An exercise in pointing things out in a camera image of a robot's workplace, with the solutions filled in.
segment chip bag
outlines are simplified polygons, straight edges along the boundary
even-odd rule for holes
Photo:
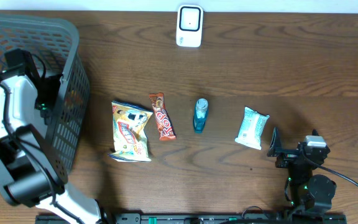
[[[119,162],[150,162],[144,126],[153,114],[129,103],[111,102],[114,153]]]

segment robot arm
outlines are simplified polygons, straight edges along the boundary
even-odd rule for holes
[[[285,197],[294,206],[288,212],[288,217],[321,216],[331,209],[336,191],[335,182],[325,175],[313,175],[315,166],[309,164],[305,158],[313,160],[321,165],[330,150],[316,130],[312,135],[306,136],[303,142],[299,142],[296,149],[283,149],[278,129],[273,131],[272,143],[267,156],[277,157],[276,167],[288,169],[288,179],[285,184]],[[291,200],[287,190],[290,188]]]
[[[39,207],[69,223],[113,223],[98,203],[68,183],[55,150],[45,142],[59,78],[39,76],[23,50],[5,54],[0,73],[0,193],[11,205]]]

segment white snack package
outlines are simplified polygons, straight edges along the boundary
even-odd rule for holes
[[[244,120],[242,120],[239,135],[235,139],[235,142],[261,150],[260,136],[270,116],[261,115],[248,107],[244,111]]]

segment white wall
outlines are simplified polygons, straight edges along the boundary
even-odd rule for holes
[[[206,12],[358,13],[358,0],[0,0],[0,9],[176,11],[181,4]]]

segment bottle cap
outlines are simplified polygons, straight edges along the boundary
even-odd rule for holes
[[[197,101],[197,104],[196,104],[196,110],[197,111],[206,111],[208,109],[208,101],[204,98],[201,98]]]

